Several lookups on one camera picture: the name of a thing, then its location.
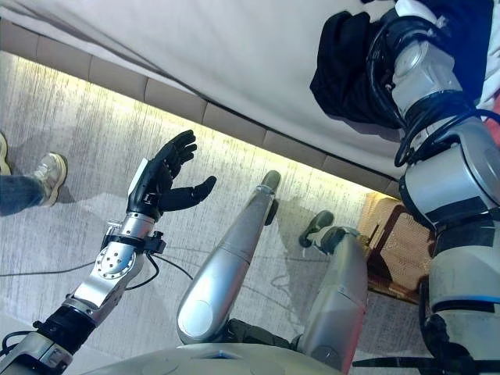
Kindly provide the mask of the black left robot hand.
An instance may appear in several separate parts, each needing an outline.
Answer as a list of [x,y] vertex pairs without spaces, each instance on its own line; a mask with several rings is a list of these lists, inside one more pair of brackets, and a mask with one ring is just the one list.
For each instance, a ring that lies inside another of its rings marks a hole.
[[138,213],[157,221],[165,212],[189,209],[209,196],[216,184],[214,176],[194,187],[173,187],[181,167],[194,158],[195,141],[194,132],[186,130],[146,162],[128,195],[126,213]]

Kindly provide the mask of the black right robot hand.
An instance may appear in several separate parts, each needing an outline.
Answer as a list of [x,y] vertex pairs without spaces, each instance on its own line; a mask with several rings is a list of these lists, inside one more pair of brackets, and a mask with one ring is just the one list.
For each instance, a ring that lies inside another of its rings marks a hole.
[[437,17],[430,8],[417,0],[398,0],[395,2],[395,11],[398,16],[415,16],[426,20],[440,29],[448,27],[448,20],[444,16]]

